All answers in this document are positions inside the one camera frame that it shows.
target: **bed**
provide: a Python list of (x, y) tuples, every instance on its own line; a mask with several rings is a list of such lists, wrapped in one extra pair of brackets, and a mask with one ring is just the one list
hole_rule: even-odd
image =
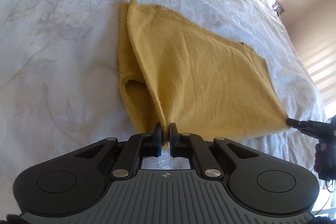
[[(11, 187), (24, 169), (136, 133), (118, 88), (119, 9), (127, 1), (0, 0), (0, 219), (19, 213)], [(318, 90), (266, 0), (137, 1), (164, 5), (247, 43), (267, 60), (291, 118), (325, 120)], [(312, 170), (316, 141), (296, 130), (242, 143)], [(144, 165), (186, 168), (168, 151)]]

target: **yellow cloth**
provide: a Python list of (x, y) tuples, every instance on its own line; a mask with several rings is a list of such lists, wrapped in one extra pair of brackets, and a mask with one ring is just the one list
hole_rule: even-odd
[(288, 129), (265, 59), (160, 5), (122, 4), (120, 92), (139, 132), (243, 140)]

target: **round metal bolt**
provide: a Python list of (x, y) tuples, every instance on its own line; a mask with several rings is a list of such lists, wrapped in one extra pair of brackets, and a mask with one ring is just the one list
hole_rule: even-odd
[(217, 169), (208, 169), (205, 172), (205, 175), (207, 177), (211, 177), (211, 178), (215, 178), (215, 177), (219, 177), (222, 173), (217, 170)]
[(322, 151), (324, 151), (327, 148), (327, 144), (326, 143), (322, 143), (320, 145), (320, 148), (321, 148)]
[(117, 169), (112, 172), (112, 175), (114, 175), (117, 178), (123, 178), (128, 176), (128, 171), (125, 169)]

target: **gray ribbed panel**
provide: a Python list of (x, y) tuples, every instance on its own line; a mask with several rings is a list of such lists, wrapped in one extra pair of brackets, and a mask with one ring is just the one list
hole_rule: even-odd
[(220, 182), (194, 170), (139, 170), (111, 184), (106, 195), (82, 213), (62, 218), (24, 213), (31, 224), (304, 224), (310, 213), (286, 218), (258, 215), (237, 204)]

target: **wall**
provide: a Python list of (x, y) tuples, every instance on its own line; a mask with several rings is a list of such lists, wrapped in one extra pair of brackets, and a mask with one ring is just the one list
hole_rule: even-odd
[(329, 116), (336, 114), (336, 0), (281, 0), (282, 21), (317, 85)]

